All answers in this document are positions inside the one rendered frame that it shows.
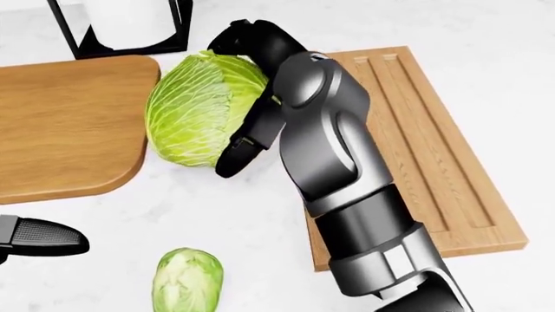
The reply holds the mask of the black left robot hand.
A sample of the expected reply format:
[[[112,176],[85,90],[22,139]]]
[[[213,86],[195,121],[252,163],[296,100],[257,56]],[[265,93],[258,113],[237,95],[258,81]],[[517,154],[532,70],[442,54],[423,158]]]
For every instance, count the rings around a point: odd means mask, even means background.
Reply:
[[[89,249],[88,239],[75,228],[48,220],[0,215],[0,265],[9,256],[69,257]]]

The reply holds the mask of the green brussel sprout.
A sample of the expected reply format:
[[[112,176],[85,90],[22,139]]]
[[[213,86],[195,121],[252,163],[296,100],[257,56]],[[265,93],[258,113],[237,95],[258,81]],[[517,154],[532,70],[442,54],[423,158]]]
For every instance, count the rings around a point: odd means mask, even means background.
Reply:
[[[169,251],[153,278],[153,312],[216,312],[223,281],[224,268],[212,254],[191,248]]]

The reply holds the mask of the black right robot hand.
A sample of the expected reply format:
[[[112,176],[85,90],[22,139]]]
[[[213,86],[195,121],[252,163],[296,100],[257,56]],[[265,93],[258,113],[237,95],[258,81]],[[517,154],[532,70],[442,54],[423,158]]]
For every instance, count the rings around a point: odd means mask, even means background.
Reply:
[[[235,20],[214,38],[208,49],[219,55],[248,56],[269,79],[240,127],[219,156],[215,172],[224,179],[235,176],[264,150],[269,150],[284,126],[280,104],[273,99],[272,83],[278,67],[289,57],[306,51],[295,38],[266,20]]]

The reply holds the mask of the green lettuce head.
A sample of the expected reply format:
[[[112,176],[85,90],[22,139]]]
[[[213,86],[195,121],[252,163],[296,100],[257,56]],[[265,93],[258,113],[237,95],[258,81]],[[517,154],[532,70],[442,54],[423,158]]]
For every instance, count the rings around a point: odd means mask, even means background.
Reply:
[[[186,56],[151,91],[147,139],[163,159],[214,167],[269,79],[244,56],[211,50]]]

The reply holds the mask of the grooved wooden cutting board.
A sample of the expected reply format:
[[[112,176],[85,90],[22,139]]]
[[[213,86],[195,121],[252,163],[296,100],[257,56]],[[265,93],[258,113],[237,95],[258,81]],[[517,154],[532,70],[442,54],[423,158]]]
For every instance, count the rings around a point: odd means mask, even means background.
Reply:
[[[413,218],[444,257],[528,238],[406,46],[331,54],[368,91],[367,127]]]

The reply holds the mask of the white paper towel roll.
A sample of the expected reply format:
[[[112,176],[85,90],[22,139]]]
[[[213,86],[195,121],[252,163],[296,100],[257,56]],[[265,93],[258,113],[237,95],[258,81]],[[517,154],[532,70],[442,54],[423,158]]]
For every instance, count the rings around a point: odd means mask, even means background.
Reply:
[[[141,49],[176,33],[169,0],[82,0],[97,40],[110,49]]]

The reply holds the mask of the rounded wooden cutting board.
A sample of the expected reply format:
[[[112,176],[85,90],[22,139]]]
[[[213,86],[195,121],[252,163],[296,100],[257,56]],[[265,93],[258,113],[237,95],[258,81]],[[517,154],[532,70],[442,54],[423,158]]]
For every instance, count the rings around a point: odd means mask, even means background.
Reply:
[[[0,205],[111,192],[141,169],[149,56],[0,67]]]

